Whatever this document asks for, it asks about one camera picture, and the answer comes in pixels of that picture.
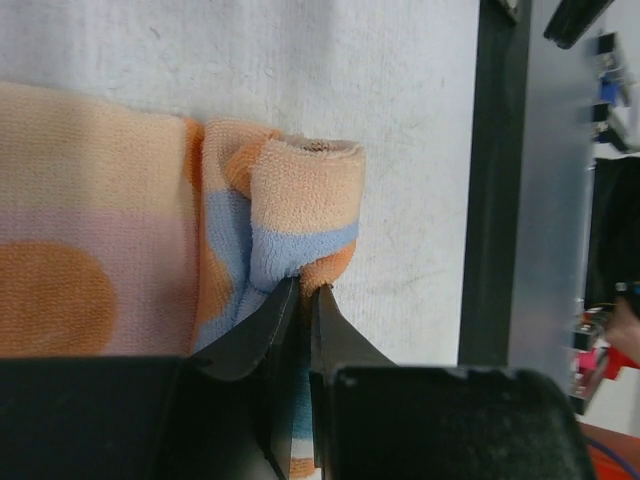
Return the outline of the orange polka dot towel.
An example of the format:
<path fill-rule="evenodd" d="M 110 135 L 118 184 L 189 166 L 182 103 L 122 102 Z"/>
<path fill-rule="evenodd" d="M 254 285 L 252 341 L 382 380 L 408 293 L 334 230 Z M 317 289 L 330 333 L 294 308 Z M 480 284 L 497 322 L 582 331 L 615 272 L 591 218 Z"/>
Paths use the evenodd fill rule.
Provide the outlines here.
<path fill-rule="evenodd" d="M 347 268 L 364 148 L 1 86 L 1 353 L 188 355 Z"/>

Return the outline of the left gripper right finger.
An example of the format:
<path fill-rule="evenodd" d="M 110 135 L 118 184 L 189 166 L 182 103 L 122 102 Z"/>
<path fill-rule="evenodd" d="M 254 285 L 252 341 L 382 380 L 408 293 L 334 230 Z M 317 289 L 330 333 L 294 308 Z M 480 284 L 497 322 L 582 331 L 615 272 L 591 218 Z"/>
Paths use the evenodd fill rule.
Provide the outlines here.
<path fill-rule="evenodd" d="M 311 303 L 314 461 L 326 479 L 591 479 L 563 392 L 531 370 L 399 366 Z"/>

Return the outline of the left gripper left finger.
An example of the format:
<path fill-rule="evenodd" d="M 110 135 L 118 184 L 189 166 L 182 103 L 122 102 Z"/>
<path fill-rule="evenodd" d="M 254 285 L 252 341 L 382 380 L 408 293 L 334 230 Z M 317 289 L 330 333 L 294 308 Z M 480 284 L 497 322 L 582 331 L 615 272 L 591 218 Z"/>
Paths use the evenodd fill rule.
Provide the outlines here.
<path fill-rule="evenodd" d="M 188 357 L 1 363 L 5 479 L 285 479 L 299 283 Z"/>

